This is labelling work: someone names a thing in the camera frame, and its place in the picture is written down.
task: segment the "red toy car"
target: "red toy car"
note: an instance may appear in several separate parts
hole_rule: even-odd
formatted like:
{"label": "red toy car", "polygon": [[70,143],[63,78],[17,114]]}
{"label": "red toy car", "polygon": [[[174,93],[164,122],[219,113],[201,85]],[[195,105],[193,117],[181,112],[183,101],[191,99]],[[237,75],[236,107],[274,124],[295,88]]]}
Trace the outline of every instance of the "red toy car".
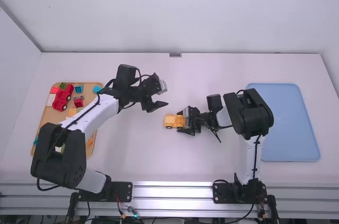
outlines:
{"label": "red toy car", "polygon": [[67,109],[67,102],[70,100],[74,86],[68,84],[65,90],[60,89],[55,96],[52,107],[55,110],[63,111]]}

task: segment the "toy car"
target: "toy car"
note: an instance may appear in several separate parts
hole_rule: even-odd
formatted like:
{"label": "toy car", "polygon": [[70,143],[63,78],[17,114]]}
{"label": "toy car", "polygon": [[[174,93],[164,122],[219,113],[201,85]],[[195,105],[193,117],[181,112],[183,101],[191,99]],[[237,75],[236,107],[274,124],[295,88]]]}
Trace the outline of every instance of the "toy car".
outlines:
{"label": "toy car", "polygon": [[65,90],[60,89],[56,93],[56,97],[53,101],[52,107],[58,111],[66,110],[67,102],[71,99],[73,90],[74,86],[72,84],[68,84]]}
{"label": "toy car", "polygon": [[66,100],[57,100],[57,99],[55,99],[53,101],[52,107],[55,110],[58,110],[58,111],[66,110],[67,109],[67,101]]}
{"label": "toy car", "polygon": [[74,86],[72,84],[68,84],[65,90],[60,89],[57,92],[56,99],[69,101],[73,93],[73,90]]}
{"label": "toy car", "polygon": [[168,114],[165,116],[164,126],[168,129],[177,128],[179,130],[183,129],[186,126],[186,119],[183,115],[173,115]]}

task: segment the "metal extrusion frame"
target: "metal extrusion frame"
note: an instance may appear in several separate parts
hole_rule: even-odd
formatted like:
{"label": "metal extrusion frame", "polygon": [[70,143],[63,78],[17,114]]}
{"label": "metal extrusion frame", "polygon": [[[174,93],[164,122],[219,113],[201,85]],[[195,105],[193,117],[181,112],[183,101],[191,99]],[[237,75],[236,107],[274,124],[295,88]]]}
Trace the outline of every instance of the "metal extrusion frame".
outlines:
{"label": "metal extrusion frame", "polygon": [[[133,198],[127,205],[142,217],[239,218],[251,207],[214,204],[210,182],[133,182],[133,185]],[[276,197],[280,218],[339,219],[338,183],[266,183],[266,188],[268,194]],[[0,214],[65,215],[72,192],[65,188],[40,192],[34,182],[0,181]],[[114,202],[91,202],[90,206],[91,215],[120,216]],[[257,206],[248,217],[256,218],[256,210]],[[76,215],[87,214],[87,203],[79,202]]]}

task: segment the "white wall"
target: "white wall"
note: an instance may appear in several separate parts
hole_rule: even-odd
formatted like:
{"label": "white wall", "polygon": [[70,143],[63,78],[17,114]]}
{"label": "white wall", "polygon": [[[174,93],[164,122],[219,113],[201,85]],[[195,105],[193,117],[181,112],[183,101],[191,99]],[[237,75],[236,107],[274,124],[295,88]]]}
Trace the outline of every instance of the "white wall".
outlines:
{"label": "white wall", "polygon": [[339,0],[2,1],[44,51],[316,52],[339,90]]}
{"label": "white wall", "polygon": [[0,158],[41,52],[0,7]]}

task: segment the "blue tray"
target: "blue tray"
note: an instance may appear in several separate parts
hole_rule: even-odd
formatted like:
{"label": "blue tray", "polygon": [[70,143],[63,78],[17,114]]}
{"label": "blue tray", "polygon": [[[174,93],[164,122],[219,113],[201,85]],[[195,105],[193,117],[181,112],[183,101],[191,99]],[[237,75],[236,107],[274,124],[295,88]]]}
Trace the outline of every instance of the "blue tray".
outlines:
{"label": "blue tray", "polygon": [[295,84],[252,83],[274,115],[262,149],[267,162],[316,162],[320,151],[300,88]]}

